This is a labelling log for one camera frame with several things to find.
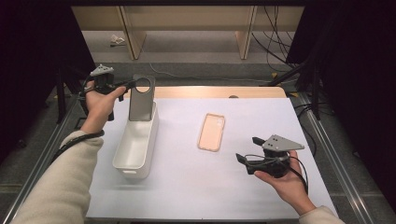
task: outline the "table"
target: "table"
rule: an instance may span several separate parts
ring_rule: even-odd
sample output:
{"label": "table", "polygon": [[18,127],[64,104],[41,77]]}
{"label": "table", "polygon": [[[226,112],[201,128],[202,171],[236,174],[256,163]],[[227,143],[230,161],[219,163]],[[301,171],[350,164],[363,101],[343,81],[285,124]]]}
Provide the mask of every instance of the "table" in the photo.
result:
{"label": "table", "polygon": [[[128,180],[112,166],[128,115],[129,100],[125,99],[116,103],[117,118],[105,127],[105,144],[93,174],[87,219],[268,221],[298,218],[272,187],[248,175],[245,166],[235,157],[235,153],[261,155],[261,148],[252,144],[251,137],[266,139],[272,133],[305,145],[299,156],[309,176],[310,197],[315,204],[329,206],[336,214],[290,100],[282,89],[157,89],[155,102],[160,128],[150,174],[143,180]],[[229,95],[240,98],[215,98]],[[204,151],[196,146],[207,112],[225,116],[219,152]]]}

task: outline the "sleeve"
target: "sleeve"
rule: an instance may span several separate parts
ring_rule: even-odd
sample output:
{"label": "sleeve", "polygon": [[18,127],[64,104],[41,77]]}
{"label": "sleeve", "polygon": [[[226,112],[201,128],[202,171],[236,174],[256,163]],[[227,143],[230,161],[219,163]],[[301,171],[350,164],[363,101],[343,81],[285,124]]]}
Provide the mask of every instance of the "sleeve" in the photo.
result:
{"label": "sleeve", "polygon": [[[62,145],[83,134],[71,133]],[[102,145],[103,139],[93,138],[67,149],[37,181],[12,223],[84,223]]]}
{"label": "sleeve", "polygon": [[341,224],[344,223],[341,219],[336,217],[332,210],[326,206],[318,207],[299,218],[300,224]]}

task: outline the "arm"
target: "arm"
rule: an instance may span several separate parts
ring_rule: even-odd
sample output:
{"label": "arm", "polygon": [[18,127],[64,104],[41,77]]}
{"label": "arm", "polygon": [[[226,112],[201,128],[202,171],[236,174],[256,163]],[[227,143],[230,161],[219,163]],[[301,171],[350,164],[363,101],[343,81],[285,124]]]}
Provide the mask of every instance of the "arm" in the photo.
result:
{"label": "arm", "polygon": [[[290,156],[298,158],[297,152],[294,150],[290,152]],[[291,159],[290,167],[301,173],[300,164],[297,160]],[[303,182],[293,172],[288,172],[281,178],[273,178],[262,171],[256,171],[254,175],[270,184],[279,197],[294,208],[300,215],[300,223],[344,223],[327,207],[316,208],[306,194]]]}
{"label": "arm", "polygon": [[[90,113],[81,130],[67,136],[62,145],[83,134],[100,132],[114,101],[124,92],[124,87],[109,95],[87,92]],[[101,138],[93,138],[67,149],[38,180],[12,223],[83,223],[91,199],[89,189],[97,152],[102,144]]]}

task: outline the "phone case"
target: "phone case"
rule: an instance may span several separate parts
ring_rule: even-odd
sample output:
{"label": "phone case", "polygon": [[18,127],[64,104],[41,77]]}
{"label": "phone case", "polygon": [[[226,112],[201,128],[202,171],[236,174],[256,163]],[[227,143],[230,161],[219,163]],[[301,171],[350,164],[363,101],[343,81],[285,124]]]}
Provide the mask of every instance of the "phone case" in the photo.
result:
{"label": "phone case", "polygon": [[205,116],[201,134],[198,139],[198,148],[218,151],[220,148],[225,118],[222,115],[208,113]]}

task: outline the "metal rail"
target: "metal rail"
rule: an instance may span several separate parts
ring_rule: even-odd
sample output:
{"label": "metal rail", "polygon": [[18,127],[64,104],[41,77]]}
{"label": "metal rail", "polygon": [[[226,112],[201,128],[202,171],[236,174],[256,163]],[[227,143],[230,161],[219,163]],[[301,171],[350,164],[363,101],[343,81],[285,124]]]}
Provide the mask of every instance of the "metal rail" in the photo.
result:
{"label": "metal rail", "polygon": [[[310,101],[305,93],[301,93],[300,100],[303,104],[310,104]],[[358,189],[353,184],[352,179],[347,173],[344,164],[341,162],[340,157],[332,145],[332,141],[330,140],[329,136],[326,134],[326,131],[323,128],[320,120],[317,120],[311,111],[308,111],[307,114],[320,143],[323,145],[323,149],[327,155],[327,158],[329,159],[330,164],[337,175],[338,181],[340,182],[346,197],[349,199],[350,205],[352,206],[359,223],[374,223],[373,218],[367,209],[366,203],[359,194]]]}
{"label": "metal rail", "polygon": [[9,208],[6,218],[3,221],[4,224],[8,224],[12,221],[12,219],[15,217],[18,210],[20,209],[21,205],[25,201],[26,197],[29,195],[30,191],[35,186],[35,183],[47,170],[50,164],[50,160],[52,159],[53,149],[55,148],[55,144],[59,142],[62,130],[64,129],[67,119],[70,117],[78,101],[76,95],[72,96],[70,100],[71,100],[71,102],[69,103],[70,108],[67,110],[67,113],[64,116],[64,120],[56,125],[54,131],[52,132],[49,138],[49,141],[47,142],[43,152],[38,158],[35,167],[33,168],[32,172],[29,174],[29,177],[27,178],[26,182],[23,184],[21,191],[18,194],[17,198],[15,199],[14,203]]}

